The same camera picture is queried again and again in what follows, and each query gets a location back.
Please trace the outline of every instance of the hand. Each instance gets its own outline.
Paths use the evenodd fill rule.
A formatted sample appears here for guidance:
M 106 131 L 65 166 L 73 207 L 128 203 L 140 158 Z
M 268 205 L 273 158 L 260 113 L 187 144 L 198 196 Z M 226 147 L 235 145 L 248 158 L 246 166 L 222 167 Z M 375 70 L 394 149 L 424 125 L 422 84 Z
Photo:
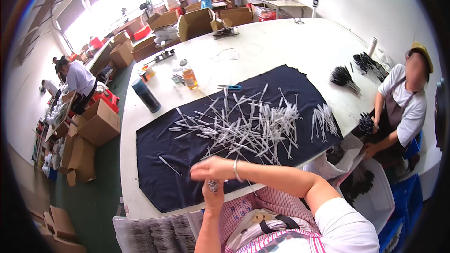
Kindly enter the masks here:
M 205 212 L 218 216 L 224 204 L 224 180 L 217 180 L 219 183 L 217 193 L 213 193 L 209 189 L 208 180 L 210 179 L 205 179 L 202 188 L 203 197 L 205 198 Z
M 202 160 L 191 167 L 191 179 L 195 181 L 203 181 L 206 178 L 215 178 L 220 180 L 236 179 L 233 164 L 234 160 L 228 160 L 220 156 L 213 155 L 210 159 Z
M 378 152 L 376 144 L 367 143 L 364 145 L 362 153 L 365 153 L 363 160 L 368 160 L 372 158 Z
M 373 133 L 376 134 L 378 131 L 378 122 L 380 122 L 379 119 L 376 119 L 374 116 L 372 116 L 372 121 L 374 122 L 374 131 Z

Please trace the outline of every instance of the navy blue cloth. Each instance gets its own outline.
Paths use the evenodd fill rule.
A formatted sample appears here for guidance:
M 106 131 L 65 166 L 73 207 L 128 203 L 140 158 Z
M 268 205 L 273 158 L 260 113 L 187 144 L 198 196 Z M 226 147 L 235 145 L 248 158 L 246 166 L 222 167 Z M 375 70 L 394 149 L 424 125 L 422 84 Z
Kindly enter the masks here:
M 239 85 L 242 90 L 235 91 L 238 99 L 245 94 L 250 97 L 258 92 L 262 92 L 265 84 L 268 83 L 266 93 L 262 101 L 271 102 L 272 106 L 278 106 L 281 94 L 278 87 L 281 87 L 285 98 L 289 103 L 295 103 L 295 94 L 298 94 L 297 107 L 300 116 L 303 120 L 296 121 L 297 143 L 299 148 L 292 147 L 292 160 L 287 159 L 287 152 L 282 144 L 278 145 L 278 158 L 282 165 L 297 166 L 311 157 L 325 151 L 329 147 L 338 144 L 342 140 L 341 132 L 338 128 L 340 137 L 336 137 L 329 132 L 327 133 L 327 143 L 322 142 L 322 136 L 316 138 L 314 132 L 314 142 L 311 143 L 311 122 L 313 109 L 317 104 L 322 105 L 325 100 L 318 92 L 318 90 L 309 82 L 305 74 L 300 73 L 297 69 L 281 65 L 273 70 L 245 80 Z M 228 103 L 232 108 L 235 101 L 229 92 Z M 218 92 L 211 95 L 212 99 L 219 98 L 215 105 L 217 110 L 221 111 L 224 107 L 224 93 Z M 180 107 L 182 113 L 191 117 L 197 116 L 194 110 L 204 112 L 212 101 L 205 97 L 195 100 L 189 104 Z M 241 105 L 243 113 L 248 117 L 250 115 L 250 105 Z M 214 117 L 210 111 L 207 115 Z M 234 122 L 240 117 L 239 109 L 236 108 L 229 117 L 230 122 Z M 189 170 L 198 162 L 206 153 L 208 147 L 213 144 L 212 139 L 205 139 L 195 134 L 200 132 L 193 132 L 183 138 L 175 139 L 175 137 L 184 132 L 172 132 L 167 130 L 169 127 L 174 127 L 175 121 L 181 120 L 181 116 L 176 109 L 170 110 L 158 119 L 150 122 L 137 133 L 137 165 L 139 175 L 139 187 L 152 204 L 162 213 L 182 209 L 187 206 L 196 205 L 203 201 L 202 186 L 203 182 L 195 182 L 190 179 Z M 214 122 L 213 119 L 203 117 L 202 120 L 206 122 Z M 214 153 L 222 146 L 215 147 L 211 153 Z M 251 162 L 261 164 L 260 158 L 255 158 L 254 154 L 246 149 L 241 149 L 241 153 Z M 228 150 L 224 150 L 217 154 L 226 156 Z M 183 176 L 179 177 L 172 169 L 165 165 L 158 156 L 163 157 L 175 170 Z M 236 158 L 236 153 L 230 155 L 231 159 Z M 237 180 L 231 180 L 224 185 L 225 193 L 248 186 L 248 183 L 239 183 Z

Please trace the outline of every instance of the white t-shirt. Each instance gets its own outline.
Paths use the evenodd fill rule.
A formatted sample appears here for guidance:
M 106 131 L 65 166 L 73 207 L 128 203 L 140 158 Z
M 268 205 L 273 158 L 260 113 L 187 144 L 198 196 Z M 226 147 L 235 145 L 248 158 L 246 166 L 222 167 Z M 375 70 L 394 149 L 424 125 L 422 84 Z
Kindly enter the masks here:
M 66 83 L 69 85 L 69 92 L 77 91 L 87 96 L 95 85 L 95 77 L 84 67 L 82 62 L 75 60 L 69 66 Z
M 179 0 L 163 0 L 163 1 L 164 4 L 166 5 L 167 10 L 173 10 L 181 6 Z
M 300 229 L 281 230 L 258 236 L 241 246 L 237 253 L 378 253 L 377 232 L 369 221 L 350 206 L 345 199 L 333 198 L 321 205 L 315 213 L 320 230 L 320 243 L 300 224 Z
M 391 73 L 378 87 L 378 91 L 386 98 L 389 90 L 402 78 L 405 77 L 406 67 L 402 64 L 396 65 Z M 406 101 L 413 94 L 405 88 L 406 81 L 403 81 L 392 91 L 392 97 L 400 107 L 404 107 Z M 397 126 L 397 136 L 403 147 L 406 147 L 412 139 L 420 132 L 425 122 L 427 112 L 427 99 L 424 90 L 417 92 L 403 111 L 400 124 Z
M 51 80 L 44 81 L 44 88 L 54 97 L 58 92 L 59 88 Z

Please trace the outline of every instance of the oil bottle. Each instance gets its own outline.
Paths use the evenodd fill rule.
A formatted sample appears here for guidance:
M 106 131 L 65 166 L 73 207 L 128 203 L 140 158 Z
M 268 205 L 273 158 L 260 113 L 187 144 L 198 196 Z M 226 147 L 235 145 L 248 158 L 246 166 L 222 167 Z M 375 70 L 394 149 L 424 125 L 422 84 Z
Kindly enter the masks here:
M 183 71 L 183 78 L 186 82 L 186 86 L 189 87 L 189 89 L 195 89 L 198 86 L 197 79 L 194 75 L 194 70 L 191 69 L 191 67 L 188 64 L 188 60 L 183 59 L 180 61 L 180 67 Z

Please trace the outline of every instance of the green floor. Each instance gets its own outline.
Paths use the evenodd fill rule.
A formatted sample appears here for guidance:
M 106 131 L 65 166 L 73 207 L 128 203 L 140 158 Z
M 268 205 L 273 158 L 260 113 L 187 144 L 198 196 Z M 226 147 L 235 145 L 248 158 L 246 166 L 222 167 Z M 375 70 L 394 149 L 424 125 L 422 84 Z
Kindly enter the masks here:
M 110 91 L 120 98 L 120 117 L 134 64 L 132 61 L 127 68 L 118 71 L 108 84 Z M 77 182 L 74 187 L 69 187 L 66 176 L 58 173 L 56 182 L 50 186 L 51 204 L 69 212 L 81 244 L 91 253 L 121 252 L 112 222 L 122 196 L 119 151 L 120 135 L 97 149 L 95 180 Z

